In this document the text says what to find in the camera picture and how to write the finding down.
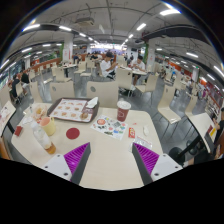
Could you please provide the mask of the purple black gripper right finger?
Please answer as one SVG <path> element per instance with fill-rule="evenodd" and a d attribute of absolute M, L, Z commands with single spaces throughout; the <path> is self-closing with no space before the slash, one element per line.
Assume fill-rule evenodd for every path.
<path fill-rule="evenodd" d="M 182 169 L 182 166 L 168 154 L 158 155 L 137 143 L 132 145 L 132 153 L 144 185 L 148 185 Z"/>

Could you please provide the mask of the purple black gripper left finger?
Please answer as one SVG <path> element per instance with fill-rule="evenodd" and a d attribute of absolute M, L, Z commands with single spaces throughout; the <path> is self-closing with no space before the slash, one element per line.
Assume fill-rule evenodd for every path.
<path fill-rule="evenodd" d="M 85 143 L 65 155 L 56 154 L 42 166 L 42 169 L 65 180 L 79 184 L 90 153 L 90 143 Z"/>

